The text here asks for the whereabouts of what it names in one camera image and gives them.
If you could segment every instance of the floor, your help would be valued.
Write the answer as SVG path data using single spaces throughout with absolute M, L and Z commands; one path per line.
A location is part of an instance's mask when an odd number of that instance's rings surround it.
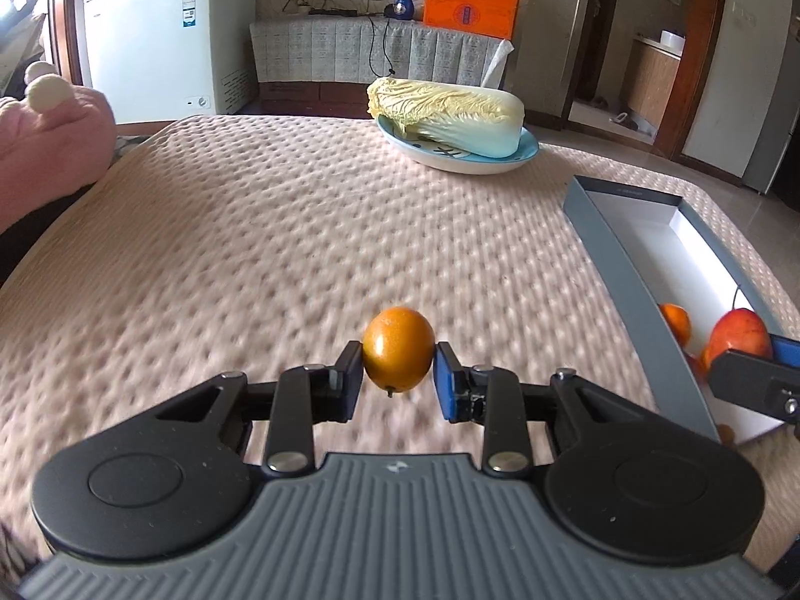
M 597 107 L 591 107 L 587 103 L 581 101 L 574 101 L 572 107 L 569 109 L 569 121 L 583 124 L 583 126 L 592 126 L 595 129 L 608 131 L 617 135 L 623 135 L 632 140 L 639 140 L 645 144 L 653 144 L 653 138 L 644 132 L 634 131 L 619 123 L 611 121 L 611 113 L 606 110 L 600 110 Z
M 661 174 L 683 178 L 703 188 L 771 268 L 797 307 L 800 307 L 800 212 L 777 198 L 757 194 L 747 187 L 736 187 L 658 157 L 574 131 L 535 128 L 539 142 L 603 156 Z

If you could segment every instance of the doorway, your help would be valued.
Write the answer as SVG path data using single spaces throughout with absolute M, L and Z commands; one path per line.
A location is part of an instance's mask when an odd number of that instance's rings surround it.
M 678 159 L 724 8 L 725 0 L 589 0 L 564 125 Z
M 792 210 L 800 212 L 800 131 L 789 138 L 775 179 L 770 187 L 772 194 L 780 198 Z

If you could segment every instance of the freezer label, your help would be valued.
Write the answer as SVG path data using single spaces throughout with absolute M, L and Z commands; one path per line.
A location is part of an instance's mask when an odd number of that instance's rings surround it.
M 195 2 L 196 0 L 182 0 L 184 27 L 194 27 L 195 23 L 197 22 L 197 15 L 195 15 L 195 11 L 197 10 L 195 7 Z

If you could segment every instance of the white container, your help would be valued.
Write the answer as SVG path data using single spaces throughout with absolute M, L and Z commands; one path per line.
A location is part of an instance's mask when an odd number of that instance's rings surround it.
M 673 33 L 672 31 L 662 31 L 661 32 L 661 44 L 666 45 L 671 50 L 675 51 L 675 54 L 681 55 L 683 54 L 683 46 L 687 42 L 687 39 L 684 38 L 682 35 L 678 35 L 677 33 Z
M 255 95 L 255 0 L 84 0 L 92 86 L 118 124 L 235 113 Z

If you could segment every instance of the blue glass bottle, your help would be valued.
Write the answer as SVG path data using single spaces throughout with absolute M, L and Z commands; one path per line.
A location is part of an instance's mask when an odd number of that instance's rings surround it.
M 392 13 L 398 20 L 411 20 L 414 17 L 414 1 L 395 0 Z

